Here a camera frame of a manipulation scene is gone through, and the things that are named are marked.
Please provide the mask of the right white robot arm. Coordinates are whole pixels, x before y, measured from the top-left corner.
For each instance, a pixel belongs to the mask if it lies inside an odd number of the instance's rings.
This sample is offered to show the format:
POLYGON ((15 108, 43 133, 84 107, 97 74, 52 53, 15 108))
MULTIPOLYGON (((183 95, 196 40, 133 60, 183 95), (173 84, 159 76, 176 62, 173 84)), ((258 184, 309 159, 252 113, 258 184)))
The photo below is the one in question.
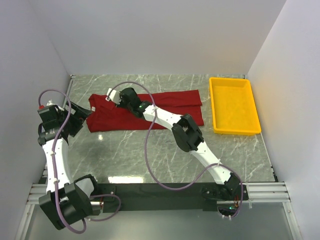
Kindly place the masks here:
POLYGON ((122 91, 110 90, 108 94, 108 98, 119 107, 129 110, 137 118, 151 122, 149 130, 152 129, 154 124, 170 130, 176 145, 182 151, 193 155, 203 164, 204 170, 195 180, 178 188, 169 187, 158 181, 150 166, 147 165, 151 177, 162 188, 171 191, 185 190, 195 184, 205 171, 209 171, 214 182, 218 185, 219 193, 223 200, 234 200, 238 189, 240 189, 239 200, 243 200, 244 186, 241 178, 229 167, 221 164, 220 159, 208 147, 200 128, 191 115, 179 115, 166 111, 156 106, 153 97, 151 97, 151 102, 142 101, 132 87, 125 88, 122 91))

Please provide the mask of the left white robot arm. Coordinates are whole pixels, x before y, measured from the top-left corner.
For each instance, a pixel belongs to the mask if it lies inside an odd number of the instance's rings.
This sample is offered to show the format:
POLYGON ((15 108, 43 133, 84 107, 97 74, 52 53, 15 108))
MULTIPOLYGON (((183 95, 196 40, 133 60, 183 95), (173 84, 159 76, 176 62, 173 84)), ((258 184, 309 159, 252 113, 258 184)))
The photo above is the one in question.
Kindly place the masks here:
POLYGON ((92 113, 91 110, 71 102, 71 111, 49 101, 40 106, 42 120, 38 127, 38 143, 42 147, 47 164, 48 182, 46 194, 39 198, 39 206, 57 230, 84 220, 93 214, 90 201, 100 195, 97 180, 87 174, 74 180, 68 166, 68 137, 74 137, 92 113))

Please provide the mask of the yellow plastic tray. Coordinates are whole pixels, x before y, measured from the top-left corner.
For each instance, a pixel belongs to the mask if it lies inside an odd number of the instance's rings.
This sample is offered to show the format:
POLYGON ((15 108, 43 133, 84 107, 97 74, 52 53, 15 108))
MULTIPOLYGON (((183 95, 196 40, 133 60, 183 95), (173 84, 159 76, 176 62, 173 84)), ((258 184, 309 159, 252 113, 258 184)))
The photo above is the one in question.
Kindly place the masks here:
POLYGON ((262 129, 248 79, 211 77, 209 92, 216 134, 253 136, 262 129))

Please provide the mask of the red t shirt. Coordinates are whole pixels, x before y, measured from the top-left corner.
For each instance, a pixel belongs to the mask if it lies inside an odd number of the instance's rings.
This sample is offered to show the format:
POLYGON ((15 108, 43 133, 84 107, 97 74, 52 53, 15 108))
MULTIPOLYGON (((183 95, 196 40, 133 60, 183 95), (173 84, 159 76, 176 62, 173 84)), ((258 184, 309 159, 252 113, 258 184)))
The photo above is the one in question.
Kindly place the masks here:
POLYGON ((202 116, 202 101, 198 90, 172 91, 149 94, 139 94, 141 101, 151 103, 145 110, 144 116, 134 116, 130 110, 116 106, 112 101, 106 100, 106 95, 92 94, 89 103, 92 114, 86 119, 90 132, 109 131, 135 131, 148 130, 152 121, 157 116, 156 122, 152 125, 153 130, 163 130, 166 127, 158 124, 159 120, 172 121, 176 123, 180 116, 189 114, 198 126, 204 125, 202 116))

